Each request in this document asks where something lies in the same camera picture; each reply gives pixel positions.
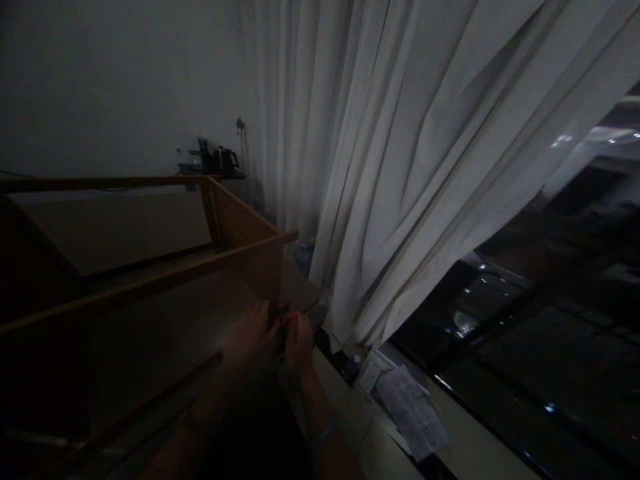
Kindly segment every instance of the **desk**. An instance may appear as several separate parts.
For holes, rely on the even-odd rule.
[[[180,175],[208,175],[202,172],[202,168],[190,163],[178,163],[180,168]],[[249,202],[249,192],[247,191],[247,182],[245,181],[247,176],[238,169],[233,169],[233,174],[216,173],[222,178],[222,184],[227,190],[238,197],[245,203]],[[196,191],[196,185],[185,185],[187,191]]]

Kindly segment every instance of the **wooden frame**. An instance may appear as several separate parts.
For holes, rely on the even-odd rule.
[[[66,413],[82,412],[81,418],[72,421],[71,425],[68,425],[64,430],[51,432],[54,435],[63,435],[75,442],[76,445],[80,445],[65,456],[66,460],[62,464],[66,466],[73,463],[73,460],[78,456],[82,456],[79,455],[80,450],[84,455],[93,447],[103,445],[106,439],[113,438],[130,424],[132,419],[138,418],[150,406],[156,404],[160,398],[166,397],[167,393],[182,385],[185,379],[201,370],[203,365],[210,364],[212,360],[220,356],[219,351],[214,352],[201,364],[147,398],[111,426],[102,432],[91,435],[88,414],[87,320],[230,266],[234,266],[242,272],[244,278],[260,298],[270,301],[269,314],[274,317],[280,305],[279,290],[283,247],[285,244],[295,241],[298,238],[298,232],[294,230],[281,233],[236,196],[228,192],[216,177],[34,179],[0,182],[0,193],[2,194],[83,189],[129,189],[193,183],[200,185],[211,244],[222,243],[228,247],[228,251],[218,254],[212,253],[211,256],[185,265],[149,275],[106,291],[83,295],[72,301],[66,301],[0,324],[0,342],[2,342],[0,349],[3,349],[6,354],[4,355],[5,360],[10,362],[12,354],[15,354],[18,360],[28,360],[34,364],[20,371],[19,375],[9,376],[9,379],[18,382],[18,385],[15,385],[17,391],[26,392],[25,395],[31,395],[33,398],[30,400],[35,399],[35,401],[26,401],[24,404],[19,402],[20,405],[4,405],[6,409],[22,409],[22,417],[32,415],[32,410],[38,404],[38,396],[46,395],[46,392],[38,391],[38,388],[33,389],[34,382],[38,381],[37,377],[33,377],[37,376],[38,365],[49,361],[60,362],[60,365],[65,367],[61,368],[65,372],[65,378],[58,386],[67,390],[61,398],[67,398],[68,405],[61,411]],[[173,258],[182,253],[186,254],[188,251],[172,253],[170,256]],[[163,255],[126,267],[119,267],[109,274],[118,275],[129,268],[136,269],[146,266],[149,262],[162,262],[166,257],[167,255]],[[58,343],[58,347],[51,347],[47,342],[49,334],[51,334],[53,342],[64,342],[65,348],[60,348],[60,343]],[[11,366],[5,365],[2,368],[5,371],[15,370],[13,364]],[[37,428],[34,424],[27,425],[27,428],[29,427]]]

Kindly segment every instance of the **paper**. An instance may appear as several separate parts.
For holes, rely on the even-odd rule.
[[[375,386],[375,382],[378,380],[380,376],[380,368],[374,362],[368,362],[367,366],[360,375],[360,379],[358,380],[358,385],[360,388],[367,393],[371,393],[373,387]]]
[[[375,387],[416,462],[447,443],[447,431],[406,366],[382,376]]]

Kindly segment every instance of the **white curtain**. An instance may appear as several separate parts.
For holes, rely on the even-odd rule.
[[[243,4],[257,175],[317,225],[333,348],[386,340],[637,82],[638,4]]]

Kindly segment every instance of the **white wall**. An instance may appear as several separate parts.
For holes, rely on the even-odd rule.
[[[239,150],[235,120],[245,97],[235,0],[8,3],[0,15],[0,169],[172,175],[199,135]]]

